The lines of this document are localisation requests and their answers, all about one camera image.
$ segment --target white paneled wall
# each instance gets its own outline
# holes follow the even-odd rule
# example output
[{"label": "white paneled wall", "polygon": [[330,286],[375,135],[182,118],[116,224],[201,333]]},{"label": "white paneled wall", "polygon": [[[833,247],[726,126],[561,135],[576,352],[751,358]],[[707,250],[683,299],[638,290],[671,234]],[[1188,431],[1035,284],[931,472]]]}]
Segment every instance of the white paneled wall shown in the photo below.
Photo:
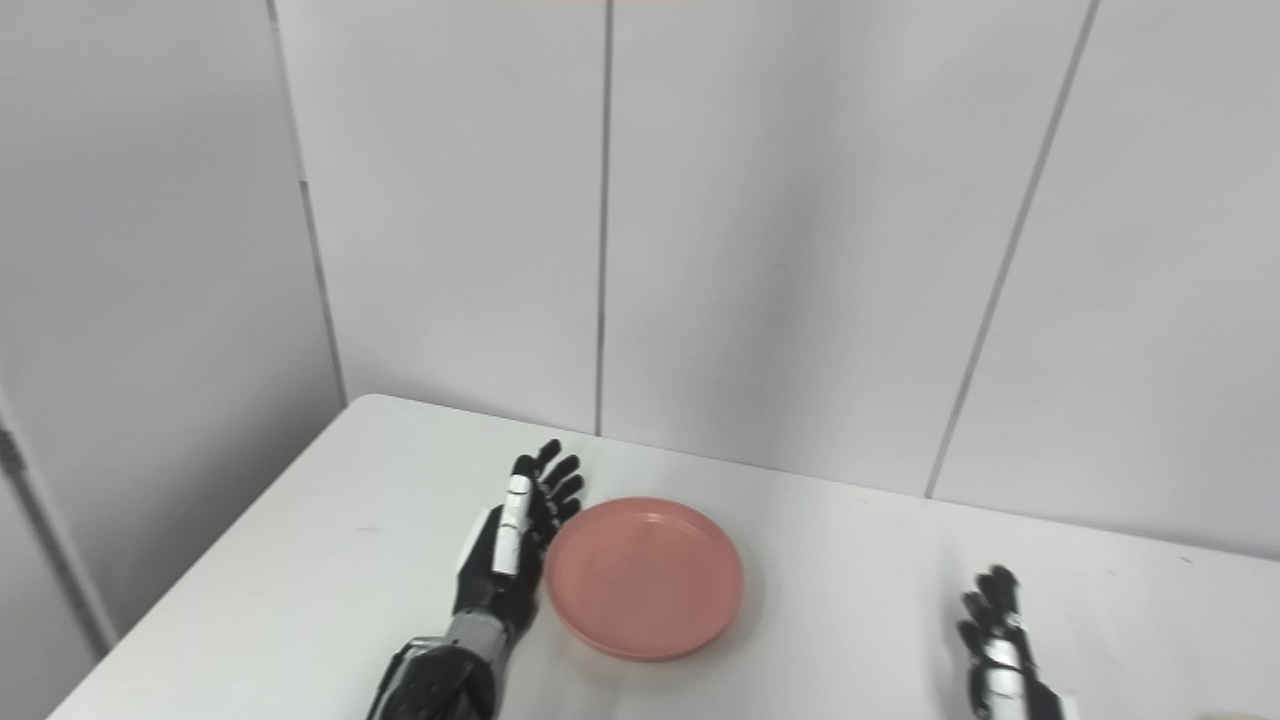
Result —
[{"label": "white paneled wall", "polygon": [[92,666],[79,625],[0,475],[0,716],[41,720]]},{"label": "white paneled wall", "polygon": [[937,497],[1280,556],[1276,28],[1102,3]]},{"label": "white paneled wall", "polygon": [[124,629],[340,406],[266,5],[5,3],[0,102],[6,421]]},{"label": "white paneled wall", "polygon": [[1085,5],[618,3],[604,434],[923,492]]},{"label": "white paneled wall", "polygon": [[278,6],[348,396],[590,430],[604,4]]}]

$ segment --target white finger segment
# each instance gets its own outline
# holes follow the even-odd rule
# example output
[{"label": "white finger segment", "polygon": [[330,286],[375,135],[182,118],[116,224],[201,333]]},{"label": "white finger segment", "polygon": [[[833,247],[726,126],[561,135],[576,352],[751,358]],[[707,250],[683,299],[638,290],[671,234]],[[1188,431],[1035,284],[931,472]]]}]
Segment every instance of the white finger segment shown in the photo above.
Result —
[{"label": "white finger segment", "polygon": [[511,477],[511,483],[507,486],[507,502],[502,506],[498,537],[493,546],[494,573],[515,575],[520,571],[520,541],[525,536],[532,487],[532,480],[524,475]]}]

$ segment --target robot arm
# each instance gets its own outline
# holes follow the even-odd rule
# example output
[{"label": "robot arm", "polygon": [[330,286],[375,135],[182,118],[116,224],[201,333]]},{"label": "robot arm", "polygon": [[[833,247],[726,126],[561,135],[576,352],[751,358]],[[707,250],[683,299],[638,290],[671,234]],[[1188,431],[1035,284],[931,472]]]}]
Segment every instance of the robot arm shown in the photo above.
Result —
[{"label": "robot arm", "polygon": [[1018,612],[1018,578],[1002,565],[978,575],[964,594],[969,620],[959,623],[969,648],[969,705],[980,720],[1071,720],[1074,705],[1041,682]]},{"label": "robot arm", "polygon": [[512,469],[507,501],[489,511],[458,570],[453,620],[442,638],[413,638],[383,674],[367,720],[492,720],[507,660],[538,610],[543,559],[580,509],[576,455],[550,441]]}]

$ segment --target robotic hand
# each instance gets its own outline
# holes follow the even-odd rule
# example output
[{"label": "robotic hand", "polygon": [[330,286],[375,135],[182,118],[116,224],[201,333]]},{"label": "robotic hand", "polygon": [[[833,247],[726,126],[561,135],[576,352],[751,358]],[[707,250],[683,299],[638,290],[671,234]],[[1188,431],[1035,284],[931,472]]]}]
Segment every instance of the robotic hand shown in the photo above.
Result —
[{"label": "robotic hand", "polygon": [[1071,720],[1074,706],[1039,680],[1018,615],[1018,578],[1002,565],[964,594],[972,620],[957,625],[970,653],[969,705],[982,720]]},{"label": "robotic hand", "polygon": [[549,471],[557,439],[538,457],[521,455],[507,502],[489,511],[458,570],[453,621],[443,638],[413,638],[378,685],[367,720],[492,720],[507,660],[534,621],[543,559],[580,509],[576,455]]}]

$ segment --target robot finger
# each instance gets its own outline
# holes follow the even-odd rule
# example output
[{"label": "robot finger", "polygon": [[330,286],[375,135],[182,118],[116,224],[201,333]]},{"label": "robot finger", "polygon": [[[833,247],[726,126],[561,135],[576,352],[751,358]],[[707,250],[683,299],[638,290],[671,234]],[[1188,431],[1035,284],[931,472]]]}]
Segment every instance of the robot finger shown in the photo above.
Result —
[{"label": "robot finger", "polygon": [[572,475],[582,465],[582,461],[577,459],[577,455],[570,455],[568,457],[561,460],[552,468],[550,473],[547,473],[544,478],[539,480],[543,486],[543,492],[552,495],[556,488],[559,487],[564,478]]},{"label": "robot finger", "polygon": [[960,632],[960,639],[964,641],[964,646],[969,648],[969,653],[974,657],[982,657],[984,650],[982,647],[982,630],[978,629],[978,624],[973,620],[961,620],[956,623],[956,630]]},{"label": "robot finger", "polygon": [[995,619],[998,621],[1005,616],[1005,593],[1001,591],[1000,580],[992,575],[978,575],[978,592],[982,593],[987,606],[991,607]]},{"label": "robot finger", "polygon": [[987,671],[982,665],[969,667],[969,708],[977,717],[991,716],[991,706],[987,705]]},{"label": "robot finger", "polygon": [[538,460],[534,461],[534,478],[532,479],[536,480],[538,478],[541,477],[543,470],[545,470],[547,465],[552,460],[554,460],[557,455],[559,455],[559,451],[561,451],[559,439],[554,439],[554,438],[550,442],[548,442],[547,445],[544,445],[541,450],[538,451]]},{"label": "robot finger", "polygon": [[969,616],[973,618],[973,621],[978,624],[978,629],[982,630],[983,637],[989,635],[995,618],[992,616],[991,606],[987,605],[987,598],[979,592],[966,592],[964,593],[964,606],[969,611]]},{"label": "robot finger", "polygon": [[564,480],[563,483],[559,484],[559,487],[556,488],[556,492],[553,492],[550,496],[550,501],[556,506],[562,506],[564,505],[564,502],[568,501],[568,498],[581,492],[585,484],[586,483],[582,482],[582,475],[573,475],[572,478]]}]

